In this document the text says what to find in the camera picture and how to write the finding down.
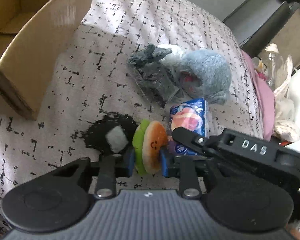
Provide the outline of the patterned white bed cover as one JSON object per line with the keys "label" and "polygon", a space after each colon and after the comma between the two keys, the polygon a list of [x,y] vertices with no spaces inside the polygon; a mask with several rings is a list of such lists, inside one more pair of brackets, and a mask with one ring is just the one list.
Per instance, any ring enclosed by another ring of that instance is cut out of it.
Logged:
{"label": "patterned white bed cover", "polygon": [[247,62],[231,30],[188,0],[91,0],[91,7],[59,54],[36,119],[19,115],[0,94],[0,208],[4,195],[79,157],[97,157],[81,133],[108,112],[165,122],[128,75],[126,59],[148,43],[186,51],[213,49],[232,71],[230,98],[210,108],[209,128],[263,136]]}

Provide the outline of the plush hamburger toy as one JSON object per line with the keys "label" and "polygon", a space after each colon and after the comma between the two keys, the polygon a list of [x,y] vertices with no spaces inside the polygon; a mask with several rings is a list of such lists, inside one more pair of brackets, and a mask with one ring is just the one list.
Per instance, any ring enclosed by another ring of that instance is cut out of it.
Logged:
{"label": "plush hamburger toy", "polygon": [[140,176],[160,171],[160,148],[167,144],[167,133],[162,123],[147,119],[141,121],[132,141],[135,150],[135,168]]}

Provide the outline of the blue tissue pack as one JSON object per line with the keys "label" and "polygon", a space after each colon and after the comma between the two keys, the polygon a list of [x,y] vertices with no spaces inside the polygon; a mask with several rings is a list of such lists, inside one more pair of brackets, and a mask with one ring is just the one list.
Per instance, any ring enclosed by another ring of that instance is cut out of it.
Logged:
{"label": "blue tissue pack", "polygon": [[198,155],[194,150],[174,141],[172,139],[172,132],[175,128],[183,127],[207,137],[209,122],[206,114],[208,110],[208,104],[202,98],[192,99],[171,107],[167,135],[168,148],[172,154]]}

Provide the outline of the clear plastic bottle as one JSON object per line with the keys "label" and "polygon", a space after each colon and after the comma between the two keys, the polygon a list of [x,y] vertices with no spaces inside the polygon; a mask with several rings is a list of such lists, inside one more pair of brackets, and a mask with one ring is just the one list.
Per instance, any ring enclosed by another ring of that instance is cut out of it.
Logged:
{"label": "clear plastic bottle", "polygon": [[261,53],[261,61],[267,69],[267,83],[272,91],[276,89],[277,71],[283,66],[283,58],[275,43],[268,45]]}

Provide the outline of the clear bag of black items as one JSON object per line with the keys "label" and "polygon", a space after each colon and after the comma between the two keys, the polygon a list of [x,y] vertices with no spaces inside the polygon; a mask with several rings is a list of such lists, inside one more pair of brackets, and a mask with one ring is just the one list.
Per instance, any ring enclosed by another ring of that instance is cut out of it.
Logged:
{"label": "clear bag of black items", "polygon": [[145,97],[152,103],[165,108],[170,101],[185,97],[177,78],[173,74],[173,50],[148,44],[130,55],[127,66]]}

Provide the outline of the pink bed sheet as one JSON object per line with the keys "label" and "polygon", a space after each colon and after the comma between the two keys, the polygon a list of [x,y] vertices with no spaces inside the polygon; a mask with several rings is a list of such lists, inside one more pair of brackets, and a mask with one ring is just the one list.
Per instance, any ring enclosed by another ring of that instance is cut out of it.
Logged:
{"label": "pink bed sheet", "polygon": [[262,116],[263,138],[269,141],[275,125],[275,96],[266,81],[259,77],[251,57],[245,51],[242,51],[242,54],[247,62],[257,96],[258,106]]}

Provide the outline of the brown board against wall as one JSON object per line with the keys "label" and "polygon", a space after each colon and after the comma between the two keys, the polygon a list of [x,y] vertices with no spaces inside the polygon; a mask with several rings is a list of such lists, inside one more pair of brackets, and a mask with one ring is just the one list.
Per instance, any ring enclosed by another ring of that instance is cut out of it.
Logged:
{"label": "brown board against wall", "polygon": [[263,33],[260,35],[262,48],[258,52],[260,58],[266,54],[266,47],[274,43],[279,54],[285,59],[292,56],[293,66],[300,69],[300,4],[295,3],[290,7],[290,12],[284,14],[279,8],[262,25]]}

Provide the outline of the grey blue plush toy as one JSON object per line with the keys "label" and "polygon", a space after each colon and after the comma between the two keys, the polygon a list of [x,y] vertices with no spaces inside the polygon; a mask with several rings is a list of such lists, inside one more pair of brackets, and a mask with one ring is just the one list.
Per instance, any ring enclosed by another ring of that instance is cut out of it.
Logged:
{"label": "grey blue plush toy", "polygon": [[160,44],[158,48],[171,51],[160,62],[189,97],[204,98],[209,104],[227,102],[232,75],[224,56],[209,49],[186,52],[173,44]]}

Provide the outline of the black and white plush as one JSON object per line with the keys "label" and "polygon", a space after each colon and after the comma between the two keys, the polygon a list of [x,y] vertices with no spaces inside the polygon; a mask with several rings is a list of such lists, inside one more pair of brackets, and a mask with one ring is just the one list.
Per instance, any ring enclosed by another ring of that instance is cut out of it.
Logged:
{"label": "black and white plush", "polygon": [[137,127],[130,115],[110,112],[83,132],[82,138],[87,148],[102,155],[122,154],[132,145]]}

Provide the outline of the open brown cardboard box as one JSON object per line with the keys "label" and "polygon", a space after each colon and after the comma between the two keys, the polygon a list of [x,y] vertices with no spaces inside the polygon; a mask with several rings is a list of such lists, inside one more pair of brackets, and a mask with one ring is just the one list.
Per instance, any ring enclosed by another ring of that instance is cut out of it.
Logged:
{"label": "open brown cardboard box", "polygon": [[91,0],[0,0],[0,94],[37,118],[56,60]]}

